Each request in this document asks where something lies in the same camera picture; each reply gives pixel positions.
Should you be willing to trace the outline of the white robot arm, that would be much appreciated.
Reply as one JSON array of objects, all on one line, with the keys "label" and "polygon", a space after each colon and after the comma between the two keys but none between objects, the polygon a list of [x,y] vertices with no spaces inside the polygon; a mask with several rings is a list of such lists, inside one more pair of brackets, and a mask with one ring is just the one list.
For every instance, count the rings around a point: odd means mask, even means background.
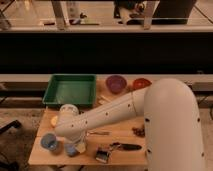
[{"label": "white robot arm", "polygon": [[84,131],[139,116],[148,171],[206,171],[198,103],[178,79],[160,79],[77,116],[60,115],[55,132],[74,140]]}]

